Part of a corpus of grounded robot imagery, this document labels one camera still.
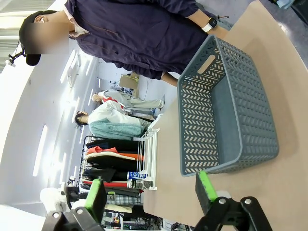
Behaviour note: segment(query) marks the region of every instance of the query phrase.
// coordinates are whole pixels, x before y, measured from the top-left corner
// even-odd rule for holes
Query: gray plastic basket
[[[277,156],[269,102],[251,57],[208,36],[178,81],[183,176],[227,173]]]

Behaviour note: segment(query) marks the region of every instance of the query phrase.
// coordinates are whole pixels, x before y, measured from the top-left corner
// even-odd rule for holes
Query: can
[[[148,174],[146,173],[140,173],[140,172],[128,172],[127,173],[127,179],[134,179],[134,180],[143,180],[148,177]]]
[[[151,185],[151,182],[147,180],[129,179],[127,181],[127,187],[130,189],[148,189]]]

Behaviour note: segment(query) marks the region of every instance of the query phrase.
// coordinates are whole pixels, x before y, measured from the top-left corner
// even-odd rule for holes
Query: blue cloth
[[[94,136],[117,140],[131,140],[133,137],[140,137],[144,131],[143,126],[110,123],[108,119],[92,122],[89,127]]]
[[[207,37],[186,18],[199,9],[195,0],[68,0],[65,6],[89,31],[71,38],[85,53],[152,79],[181,74]]]

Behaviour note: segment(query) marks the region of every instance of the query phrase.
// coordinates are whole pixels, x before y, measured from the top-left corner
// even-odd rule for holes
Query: plaid shirt
[[[140,205],[141,198],[140,197],[132,197],[126,195],[119,194],[108,194],[107,195],[107,204],[112,205]]]

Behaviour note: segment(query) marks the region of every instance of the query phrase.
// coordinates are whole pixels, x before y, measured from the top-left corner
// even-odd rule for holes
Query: wooden table
[[[308,230],[308,71],[281,27],[258,1],[225,38],[252,56],[274,116],[280,152],[276,159],[232,174],[210,175],[216,190],[235,200],[256,197],[275,231]],[[195,177],[182,177],[178,102],[154,128],[158,132],[157,191],[145,192],[147,213],[187,225],[203,216]]]

